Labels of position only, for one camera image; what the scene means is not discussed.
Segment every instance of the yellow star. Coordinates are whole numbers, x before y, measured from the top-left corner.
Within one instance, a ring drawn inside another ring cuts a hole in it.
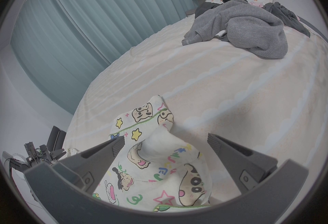
[[[117,120],[116,126],[117,126],[118,128],[121,128],[122,124],[123,124],[123,122],[122,122],[122,118],[120,117],[120,118]]]
[[[139,128],[137,128],[136,130],[132,131],[132,139],[134,139],[135,141],[138,141],[138,138],[141,136],[142,132],[139,131]]]

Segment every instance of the cartoon eye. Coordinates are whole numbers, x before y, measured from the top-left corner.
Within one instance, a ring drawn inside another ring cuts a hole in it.
[[[202,192],[202,188],[195,188],[195,187],[193,187],[193,188],[191,188],[191,191],[192,192],[194,192],[194,193],[198,193],[198,192]]]
[[[190,181],[191,185],[197,186],[202,182],[202,180],[199,177],[193,177]]]

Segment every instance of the bed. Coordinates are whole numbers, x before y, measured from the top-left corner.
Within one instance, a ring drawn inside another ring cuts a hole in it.
[[[310,168],[303,194],[328,153],[328,44],[285,27],[288,53],[266,60],[216,38],[181,45],[194,17],[166,26],[132,47],[88,87],[63,144],[80,151],[110,139],[117,115],[161,95],[174,115],[171,133],[206,158],[212,201],[240,194],[214,151],[209,132]]]

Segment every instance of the star print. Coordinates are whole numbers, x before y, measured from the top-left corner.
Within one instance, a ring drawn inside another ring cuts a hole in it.
[[[120,118],[117,120],[116,126],[117,126],[118,128],[121,128],[122,124],[123,124],[123,122],[122,122],[122,118],[120,117]]]
[[[141,136],[142,132],[139,131],[139,128],[132,131],[132,137],[131,139],[134,139],[135,141],[138,141],[138,138]]]
[[[159,202],[162,205],[163,201],[166,201],[168,199],[168,202],[166,202],[165,205],[173,206],[171,200],[173,200],[174,198],[175,198],[174,196],[168,196],[166,191],[163,190],[162,196],[154,198],[153,201]]]

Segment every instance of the teal curtain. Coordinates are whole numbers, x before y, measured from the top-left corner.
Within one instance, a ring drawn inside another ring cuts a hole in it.
[[[35,85],[73,114],[100,72],[194,7],[192,0],[27,0],[11,45]]]

